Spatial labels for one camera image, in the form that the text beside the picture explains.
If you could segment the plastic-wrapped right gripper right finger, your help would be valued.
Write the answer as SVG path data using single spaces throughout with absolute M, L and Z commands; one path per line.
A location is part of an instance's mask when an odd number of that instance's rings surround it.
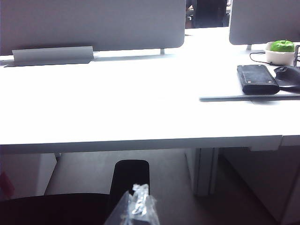
M 133 195 L 128 204 L 129 225 L 159 225 L 156 199 L 150 195 L 149 185 L 133 185 Z

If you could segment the plastic-wrapped right gripper left finger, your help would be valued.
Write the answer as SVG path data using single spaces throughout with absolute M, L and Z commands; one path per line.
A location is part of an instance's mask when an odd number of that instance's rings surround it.
M 131 194 L 127 191 L 105 221 L 105 225 L 131 225 L 130 213 L 128 211 L 130 201 Z

